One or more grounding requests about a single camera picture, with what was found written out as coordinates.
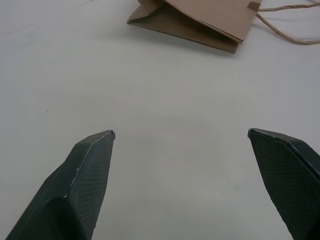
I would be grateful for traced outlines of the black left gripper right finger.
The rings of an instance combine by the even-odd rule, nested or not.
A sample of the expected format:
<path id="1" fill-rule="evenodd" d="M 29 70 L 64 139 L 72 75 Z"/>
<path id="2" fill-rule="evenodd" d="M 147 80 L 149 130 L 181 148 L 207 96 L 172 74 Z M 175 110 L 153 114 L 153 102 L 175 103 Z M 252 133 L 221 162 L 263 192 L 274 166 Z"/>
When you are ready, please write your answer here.
<path id="1" fill-rule="evenodd" d="M 295 240 L 320 238 L 320 156 L 304 141 L 248 131 L 264 186 Z"/>

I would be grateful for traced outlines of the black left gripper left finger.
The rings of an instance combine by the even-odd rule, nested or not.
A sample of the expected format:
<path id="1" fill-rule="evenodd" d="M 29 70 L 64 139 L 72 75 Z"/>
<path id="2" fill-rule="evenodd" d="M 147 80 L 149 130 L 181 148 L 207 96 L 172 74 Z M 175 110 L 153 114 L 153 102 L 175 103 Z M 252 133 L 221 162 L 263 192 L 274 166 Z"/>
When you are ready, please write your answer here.
<path id="1" fill-rule="evenodd" d="M 90 240 L 104 201 L 116 134 L 106 130 L 74 145 L 36 192 L 8 240 Z"/>

